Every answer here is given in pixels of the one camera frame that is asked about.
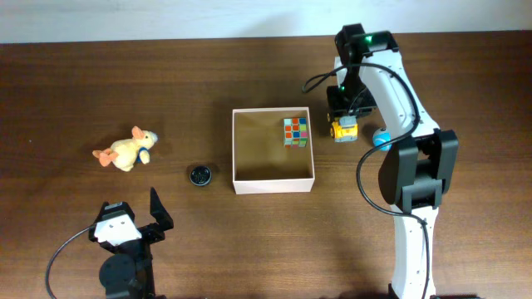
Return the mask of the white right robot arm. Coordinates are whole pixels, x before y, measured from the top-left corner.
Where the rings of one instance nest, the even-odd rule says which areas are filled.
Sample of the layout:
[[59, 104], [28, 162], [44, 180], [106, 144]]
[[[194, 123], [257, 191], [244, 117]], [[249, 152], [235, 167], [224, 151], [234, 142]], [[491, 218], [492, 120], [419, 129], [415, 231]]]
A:
[[422, 106], [408, 80], [399, 46], [389, 31], [367, 33], [362, 25], [344, 26], [335, 36], [338, 55], [327, 88], [330, 121], [361, 118], [379, 110], [388, 141], [378, 184], [395, 228], [395, 269], [391, 298], [434, 298], [432, 240], [436, 217], [448, 192], [458, 138], [442, 130]]

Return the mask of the colourful puzzle cube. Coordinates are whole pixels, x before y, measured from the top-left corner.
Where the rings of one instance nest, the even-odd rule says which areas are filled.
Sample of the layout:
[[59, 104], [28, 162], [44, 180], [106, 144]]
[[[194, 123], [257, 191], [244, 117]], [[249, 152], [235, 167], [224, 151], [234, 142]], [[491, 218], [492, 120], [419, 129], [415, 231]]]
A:
[[283, 145], [286, 148], [305, 148], [308, 144], [308, 122], [304, 117], [283, 120]]

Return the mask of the yellow grey toy truck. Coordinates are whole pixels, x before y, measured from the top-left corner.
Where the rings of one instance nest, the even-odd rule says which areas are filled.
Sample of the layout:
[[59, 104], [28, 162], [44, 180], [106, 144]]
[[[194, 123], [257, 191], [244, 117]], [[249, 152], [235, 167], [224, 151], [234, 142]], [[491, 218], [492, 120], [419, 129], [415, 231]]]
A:
[[358, 124], [355, 116], [336, 117], [330, 121], [330, 126], [330, 135], [336, 143], [354, 142], [358, 138]]

